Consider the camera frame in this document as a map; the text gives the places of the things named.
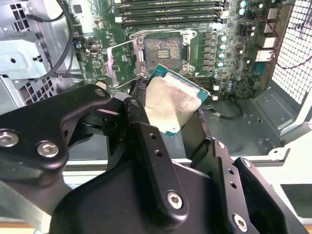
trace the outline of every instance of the red wire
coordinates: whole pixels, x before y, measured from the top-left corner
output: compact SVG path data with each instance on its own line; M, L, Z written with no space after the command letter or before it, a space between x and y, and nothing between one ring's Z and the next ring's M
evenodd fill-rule
M277 51L278 51L280 45L282 44L282 40L280 39L280 37L279 37L279 35L277 34L276 30L273 29L272 26L269 24L269 22L268 22L267 19L265 19L265 18L263 18L263 17L261 17L261 16L257 16L257 17L258 17L259 19L263 20L263 21L269 26L269 28L274 32L274 34L275 34L276 37L277 37L277 45L276 45L276 47L274 48L274 57L275 57L275 60L276 60L276 64L277 64L280 68L282 68L282 69L284 69L284 70L293 69L293 68L300 67L300 66L304 65L306 62L308 62L309 60L312 59L312 56L310 56L310 57L308 57L305 61L303 61L303 62L301 62L301 63L299 63L299 64L297 64L297 65L291 66L291 67L283 67L282 65L280 65L280 64L278 63L278 60L277 60Z

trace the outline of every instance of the cpu socket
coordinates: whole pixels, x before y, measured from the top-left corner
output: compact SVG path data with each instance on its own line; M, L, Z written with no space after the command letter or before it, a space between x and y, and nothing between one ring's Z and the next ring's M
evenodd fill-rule
M134 73L149 77L158 64L179 74L193 72L190 64L191 40L197 36L194 30L143 30L130 35L136 62Z

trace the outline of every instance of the black bracket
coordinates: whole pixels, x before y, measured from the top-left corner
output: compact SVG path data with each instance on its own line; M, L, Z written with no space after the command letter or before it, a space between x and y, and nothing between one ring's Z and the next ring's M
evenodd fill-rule
M149 124L140 102L127 98L125 107L130 124L129 133L135 136L136 156L143 172L140 177L148 178L147 186L153 196L150 215L166 230L176 229L186 221L189 203L166 146L158 128Z
M13 146L1 147L5 170L0 170L0 179L37 185L53 182L68 159L64 133L72 135L83 115L100 109L110 99L105 90L90 84L0 116L0 132L17 137ZM46 156L39 154L40 146Z

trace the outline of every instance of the motherboard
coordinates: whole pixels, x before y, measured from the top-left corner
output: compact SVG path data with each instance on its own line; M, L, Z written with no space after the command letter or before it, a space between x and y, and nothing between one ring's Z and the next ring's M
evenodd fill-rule
M277 0L66 1L85 82L104 80L110 92L128 92L162 64L213 100L252 98L263 87L282 6Z

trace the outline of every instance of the ventilation grille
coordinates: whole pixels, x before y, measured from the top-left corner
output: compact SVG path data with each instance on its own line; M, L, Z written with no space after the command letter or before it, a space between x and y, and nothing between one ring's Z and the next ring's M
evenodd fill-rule
M11 4L10 7L16 19L16 22L12 24L16 31L29 31L29 24L21 4Z
M53 79L33 80L19 88L26 105L53 97L56 94L56 85Z
M311 48L312 1L297 0L286 29L278 63L283 67L300 64L312 55ZM284 70L276 66L272 80L298 104L302 104L305 95L312 87L311 69L311 61L293 69Z

